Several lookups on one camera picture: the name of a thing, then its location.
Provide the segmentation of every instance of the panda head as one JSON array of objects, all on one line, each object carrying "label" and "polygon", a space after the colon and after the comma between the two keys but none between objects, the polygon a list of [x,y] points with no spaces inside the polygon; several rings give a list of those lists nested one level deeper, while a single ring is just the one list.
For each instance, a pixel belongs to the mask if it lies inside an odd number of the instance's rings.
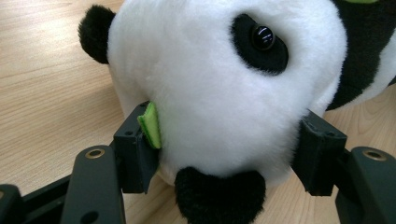
[{"label": "panda head", "polygon": [[160,175],[190,223],[249,223],[285,180],[308,109],[331,101],[346,34],[329,0],[131,0],[93,7],[82,47],[125,116],[158,109]]}]

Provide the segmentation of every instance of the panda nose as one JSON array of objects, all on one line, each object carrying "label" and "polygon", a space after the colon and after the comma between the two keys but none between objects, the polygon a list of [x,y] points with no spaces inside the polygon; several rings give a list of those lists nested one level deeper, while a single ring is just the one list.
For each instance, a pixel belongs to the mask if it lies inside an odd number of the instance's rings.
[{"label": "panda nose", "polygon": [[262,210],[265,180],[256,171],[220,178],[188,167],[177,173],[175,191],[190,224],[247,224]]}]

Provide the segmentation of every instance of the green felt leaf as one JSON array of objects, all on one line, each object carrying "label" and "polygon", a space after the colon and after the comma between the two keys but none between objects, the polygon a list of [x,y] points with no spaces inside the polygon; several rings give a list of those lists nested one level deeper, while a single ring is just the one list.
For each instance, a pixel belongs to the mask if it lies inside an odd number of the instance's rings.
[{"label": "green felt leaf", "polygon": [[358,4],[372,4],[378,2],[378,0],[346,0],[350,3],[358,3]]},{"label": "green felt leaf", "polygon": [[154,103],[150,102],[143,115],[137,117],[137,121],[142,128],[143,134],[148,139],[148,143],[153,148],[160,149],[161,135],[160,126],[158,124],[157,108]]}]

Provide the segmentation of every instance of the black plastic eye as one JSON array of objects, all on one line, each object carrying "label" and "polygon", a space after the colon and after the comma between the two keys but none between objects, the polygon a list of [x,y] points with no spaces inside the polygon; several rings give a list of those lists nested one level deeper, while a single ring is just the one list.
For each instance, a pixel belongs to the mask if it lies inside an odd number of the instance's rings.
[{"label": "black plastic eye", "polygon": [[253,46],[259,50],[270,49],[276,41],[276,35],[266,26],[253,28],[251,38]]}]

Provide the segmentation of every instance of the wooden surface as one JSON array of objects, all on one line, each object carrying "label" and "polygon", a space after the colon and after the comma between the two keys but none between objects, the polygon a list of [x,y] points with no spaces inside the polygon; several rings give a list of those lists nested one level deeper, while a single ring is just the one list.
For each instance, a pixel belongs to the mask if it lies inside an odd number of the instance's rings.
[{"label": "wooden surface", "polygon": [[[78,43],[91,4],[117,11],[122,1],[0,2],[0,183],[22,194],[69,175],[84,148],[109,144],[122,114],[105,65]],[[348,135],[346,147],[396,156],[396,87],[326,119]],[[172,187],[155,177],[148,195],[125,195],[129,223],[186,223]],[[334,197],[314,198],[293,175],[269,189],[256,223],[339,223]]]}]

